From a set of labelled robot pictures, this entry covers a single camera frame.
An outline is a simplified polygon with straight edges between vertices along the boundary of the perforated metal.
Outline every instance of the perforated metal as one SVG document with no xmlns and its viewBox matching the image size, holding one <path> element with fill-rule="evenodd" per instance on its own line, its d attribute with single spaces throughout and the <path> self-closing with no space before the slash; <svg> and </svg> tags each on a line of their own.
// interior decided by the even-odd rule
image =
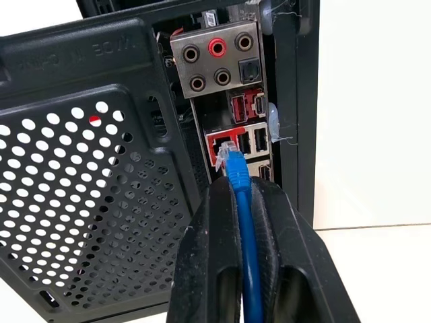
<svg viewBox="0 0 431 323">
<path fill-rule="evenodd" d="M 82 310 L 169 290 L 189 222 L 170 154 L 120 92 L 0 118 L 0 257 Z"/>
</svg>

